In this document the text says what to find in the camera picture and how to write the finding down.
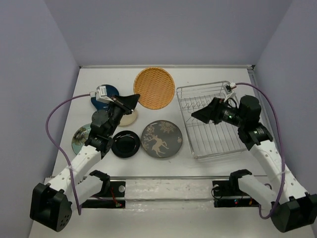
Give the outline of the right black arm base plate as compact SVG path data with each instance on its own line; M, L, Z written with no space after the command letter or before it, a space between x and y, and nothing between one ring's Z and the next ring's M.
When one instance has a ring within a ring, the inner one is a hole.
M258 207L256 200L248 194L236 190L229 180L214 180L211 195L215 208Z

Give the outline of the dark blue leaf-shaped plate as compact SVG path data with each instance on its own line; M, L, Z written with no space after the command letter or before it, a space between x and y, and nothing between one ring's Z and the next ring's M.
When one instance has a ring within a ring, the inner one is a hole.
M101 89L101 92L105 94L107 97L111 98L114 95L119 96L119 91L116 87L108 84L100 85L96 88L95 92L90 92L90 98L92 105L96 108L96 110L108 110L109 103L101 102L97 100L96 92Z

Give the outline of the round woven wicker plate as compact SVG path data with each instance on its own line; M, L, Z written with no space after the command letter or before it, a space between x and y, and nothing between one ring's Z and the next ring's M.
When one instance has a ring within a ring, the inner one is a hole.
M139 103L150 110L166 107L174 98L175 83L172 76L159 67L148 67L136 76L133 91L140 94Z

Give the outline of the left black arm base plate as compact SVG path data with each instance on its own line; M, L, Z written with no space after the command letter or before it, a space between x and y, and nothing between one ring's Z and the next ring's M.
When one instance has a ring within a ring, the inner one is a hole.
M106 192L94 195L82 204L82 208L91 209L124 209L126 181L111 180Z

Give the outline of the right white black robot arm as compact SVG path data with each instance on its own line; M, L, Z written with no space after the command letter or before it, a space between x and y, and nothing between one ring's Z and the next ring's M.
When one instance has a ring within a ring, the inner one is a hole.
M259 204L262 219L271 219L282 233L311 225L317 218L317 196L301 186L285 164L282 150L277 149L268 129L260 123L262 108L250 95L235 107L228 99L214 97L191 116L205 124L226 122L238 128L238 136L269 179L269 186L260 183L247 169L232 172L228 189L233 194L249 195Z

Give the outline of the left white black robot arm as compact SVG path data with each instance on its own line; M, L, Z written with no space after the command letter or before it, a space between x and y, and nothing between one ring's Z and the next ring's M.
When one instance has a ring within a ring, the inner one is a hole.
M69 223L74 210L93 196L104 196L110 189L110 177L92 167L109 152L113 134L124 115L134 112L140 94L102 97L109 102L108 110L92 115L90 133L79 153L46 184L37 184L32 192L30 218L56 232Z

